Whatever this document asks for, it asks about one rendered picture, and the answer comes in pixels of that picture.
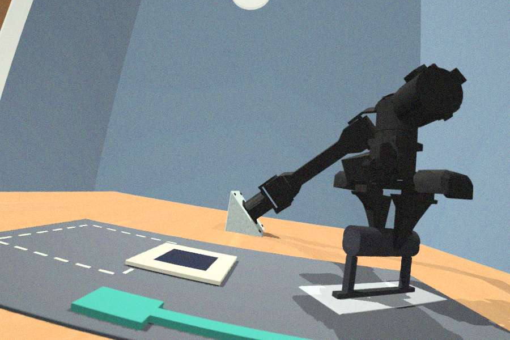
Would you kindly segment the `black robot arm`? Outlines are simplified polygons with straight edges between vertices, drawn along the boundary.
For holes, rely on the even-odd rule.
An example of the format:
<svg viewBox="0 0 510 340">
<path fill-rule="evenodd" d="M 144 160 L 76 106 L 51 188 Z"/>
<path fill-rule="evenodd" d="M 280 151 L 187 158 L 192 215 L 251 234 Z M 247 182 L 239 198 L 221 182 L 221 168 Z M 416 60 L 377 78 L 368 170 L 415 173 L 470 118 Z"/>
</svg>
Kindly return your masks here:
<svg viewBox="0 0 510 340">
<path fill-rule="evenodd" d="M 397 139 L 368 146 L 368 139 L 382 130 L 407 130 L 418 134 L 418 128 L 436 120 L 448 120 L 460 109 L 462 84 L 467 79 L 457 69 L 448 71 L 432 63 L 425 64 L 404 77 L 405 84 L 396 93 L 383 96 L 375 107 L 367 108 L 354 117 L 342 130 L 339 140 L 295 172 L 273 176 L 258 188 L 260 192 L 243 207 L 257 224 L 257 219 L 272 208 L 278 214 L 291 206 L 303 184 L 347 154 L 369 152 L 342 159 L 347 182 L 371 181 L 392 172 L 406 175 L 405 157 Z M 376 113 L 376 126 L 365 113 Z M 392 169 L 393 168 L 393 169 Z M 277 208 L 267 196 L 278 206 Z"/>
</svg>

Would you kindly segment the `cream square tile with dark top patch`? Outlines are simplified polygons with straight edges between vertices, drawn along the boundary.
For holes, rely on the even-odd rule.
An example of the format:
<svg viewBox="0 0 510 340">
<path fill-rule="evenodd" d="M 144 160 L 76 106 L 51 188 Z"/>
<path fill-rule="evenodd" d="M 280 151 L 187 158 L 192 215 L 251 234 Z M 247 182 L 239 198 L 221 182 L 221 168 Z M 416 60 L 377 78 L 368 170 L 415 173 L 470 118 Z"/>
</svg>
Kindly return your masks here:
<svg viewBox="0 0 510 340">
<path fill-rule="evenodd" d="M 220 285 L 237 257 L 165 243 L 125 261 L 126 265 Z"/>
</svg>

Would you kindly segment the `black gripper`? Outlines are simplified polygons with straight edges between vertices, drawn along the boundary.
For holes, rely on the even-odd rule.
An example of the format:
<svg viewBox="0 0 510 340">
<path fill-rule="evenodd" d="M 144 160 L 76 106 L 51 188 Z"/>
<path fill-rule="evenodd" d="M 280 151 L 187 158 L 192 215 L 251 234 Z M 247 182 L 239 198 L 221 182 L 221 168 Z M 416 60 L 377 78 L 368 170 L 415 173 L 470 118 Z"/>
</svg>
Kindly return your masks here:
<svg viewBox="0 0 510 340">
<path fill-rule="evenodd" d="M 416 170 L 417 152 L 423 144 L 417 142 L 418 135 L 407 130 L 382 130 L 375 138 L 368 139 L 368 146 L 387 142 L 395 138 L 400 144 L 406 163 L 406 175 L 393 175 L 393 171 L 371 181 L 347 182 L 345 172 L 339 171 L 333 187 L 354 190 L 362 202 L 369 227 L 385 228 L 391 199 L 395 205 L 393 248 L 401 249 L 419 219 L 431 204 L 436 204 L 435 194 L 451 199 L 473 199 L 473 183 L 467 175 L 446 169 Z M 403 181 L 400 181 L 403 180 Z M 401 190 L 401 194 L 383 195 L 383 189 Z"/>
</svg>

